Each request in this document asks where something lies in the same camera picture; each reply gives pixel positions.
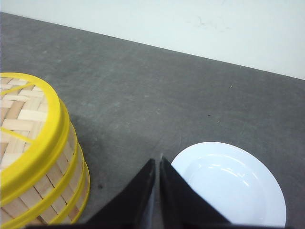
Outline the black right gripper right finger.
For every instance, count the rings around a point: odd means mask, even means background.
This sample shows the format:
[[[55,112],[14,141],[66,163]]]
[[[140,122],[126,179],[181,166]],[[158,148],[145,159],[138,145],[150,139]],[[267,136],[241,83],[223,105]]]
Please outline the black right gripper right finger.
[[[160,197],[165,226],[230,225],[230,221],[200,197],[167,158],[160,161]]]

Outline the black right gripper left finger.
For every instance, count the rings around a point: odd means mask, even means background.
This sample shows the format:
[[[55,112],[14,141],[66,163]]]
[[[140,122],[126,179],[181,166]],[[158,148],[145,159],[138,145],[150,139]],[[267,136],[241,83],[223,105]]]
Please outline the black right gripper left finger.
[[[149,159],[124,190],[86,223],[90,226],[152,225],[155,170],[155,160]]]

